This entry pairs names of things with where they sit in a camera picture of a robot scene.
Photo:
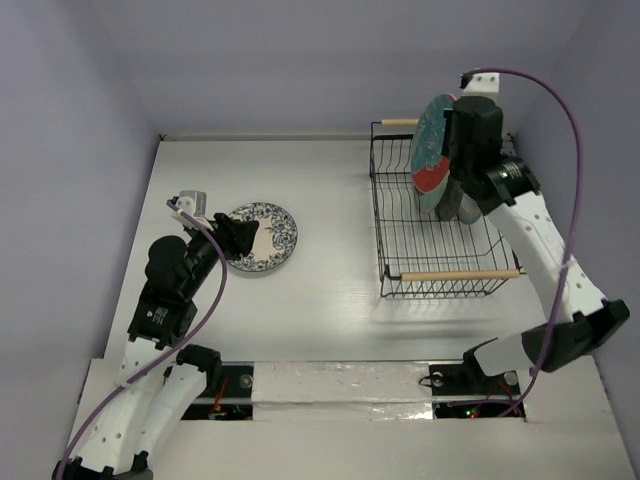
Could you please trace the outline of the blue floral white plate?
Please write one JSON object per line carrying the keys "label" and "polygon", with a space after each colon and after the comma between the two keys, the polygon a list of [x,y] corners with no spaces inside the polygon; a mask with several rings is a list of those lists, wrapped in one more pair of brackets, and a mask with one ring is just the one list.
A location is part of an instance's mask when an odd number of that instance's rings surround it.
{"label": "blue floral white plate", "polygon": [[236,208],[229,216],[235,220],[259,223],[250,253],[229,261],[235,269],[249,273],[272,270],[293,254],[298,227],[293,216],[283,207],[269,202],[252,202]]}

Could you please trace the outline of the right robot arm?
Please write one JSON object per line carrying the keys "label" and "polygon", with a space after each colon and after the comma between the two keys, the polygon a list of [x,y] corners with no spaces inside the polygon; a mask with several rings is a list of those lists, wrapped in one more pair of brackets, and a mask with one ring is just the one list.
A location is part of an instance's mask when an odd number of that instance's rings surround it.
{"label": "right robot arm", "polygon": [[503,112],[486,97],[464,96],[445,113],[450,172],[505,237],[537,293],[546,322],[467,351],[462,384],[482,392],[510,370],[554,372],[603,345],[630,317],[567,254],[539,183],[524,161],[502,152]]}

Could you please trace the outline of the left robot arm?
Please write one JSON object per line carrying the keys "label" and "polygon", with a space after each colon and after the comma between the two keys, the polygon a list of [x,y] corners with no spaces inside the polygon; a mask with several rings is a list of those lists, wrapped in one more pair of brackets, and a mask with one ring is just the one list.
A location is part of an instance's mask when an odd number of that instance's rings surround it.
{"label": "left robot arm", "polygon": [[55,479],[152,478],[191,403],[221,388],[219,352],[191,341],[204,325],[194,320],[193,298],[215,265],[250,253],[259,224],[221,213],[208,223],[175,212],[190,239],[164,236],[149,248],[115,388],[78,429]]}

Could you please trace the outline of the red and teal plate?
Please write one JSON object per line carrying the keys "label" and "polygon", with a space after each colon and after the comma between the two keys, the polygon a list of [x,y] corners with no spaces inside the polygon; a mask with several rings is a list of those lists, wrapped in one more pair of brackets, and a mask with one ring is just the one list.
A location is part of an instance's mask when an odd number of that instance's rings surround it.
{"label": "red and teal plate", "polygon": [[413,134],[411,175],[414,186],[424,195],[435,197],[446,187],[449,159],[442,154],[446,127],[444,113],[455,100],[452,94],[434,97],[420,116]]}

